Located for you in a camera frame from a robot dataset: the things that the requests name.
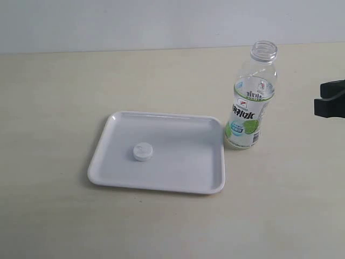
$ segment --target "bottle label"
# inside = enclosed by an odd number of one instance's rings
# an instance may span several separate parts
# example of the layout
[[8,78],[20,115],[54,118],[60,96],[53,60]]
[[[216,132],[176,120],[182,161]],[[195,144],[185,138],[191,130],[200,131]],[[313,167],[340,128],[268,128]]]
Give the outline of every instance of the bottle label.
[[261,121],[273,95],[272,85],[262,78],[241,78],[235,83],[230,120],[225,127],[225,137],[232,145],[249,148],[258,141]]

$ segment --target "clear plastic bottle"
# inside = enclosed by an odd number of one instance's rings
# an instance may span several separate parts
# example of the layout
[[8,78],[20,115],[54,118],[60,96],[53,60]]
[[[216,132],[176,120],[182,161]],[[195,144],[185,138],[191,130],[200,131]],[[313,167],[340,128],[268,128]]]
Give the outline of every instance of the clear plastic bottle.
[[225,139],[235,148],[250,148],[260,137],[263,115],[274,96],[277,81],[273,64],[277,51],[272,42],[256,42],[251,50],[251,59],[239,71],[233,88],[231,115],[225,127]]

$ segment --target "white wall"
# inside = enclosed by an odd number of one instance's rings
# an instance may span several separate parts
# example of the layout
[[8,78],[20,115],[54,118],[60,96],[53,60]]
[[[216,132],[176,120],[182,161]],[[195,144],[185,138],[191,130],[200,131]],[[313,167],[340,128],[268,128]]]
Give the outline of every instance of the white wall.
[[344,0],[0,0],[0,53],[345,40]]

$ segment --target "beige table surface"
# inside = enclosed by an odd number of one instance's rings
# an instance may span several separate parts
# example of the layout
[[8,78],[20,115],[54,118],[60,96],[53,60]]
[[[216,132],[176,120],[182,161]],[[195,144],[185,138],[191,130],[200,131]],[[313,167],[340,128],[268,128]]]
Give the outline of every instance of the beige table surface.
[[97,187],[108,115],[226,123],[249,47],[0,56],[0,258],[345,258],[345,119],[313,115],[345,43],[279,46],[252,149],[226,149],[211,196]]

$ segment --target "black clamp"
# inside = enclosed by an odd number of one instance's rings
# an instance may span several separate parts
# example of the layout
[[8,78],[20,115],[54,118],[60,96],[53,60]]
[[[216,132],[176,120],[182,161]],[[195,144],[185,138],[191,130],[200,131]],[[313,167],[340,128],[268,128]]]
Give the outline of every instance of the black clamp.
[[314,114],[325,118],[345,118],[345,80],[320,85],[322,99],[314,100]]

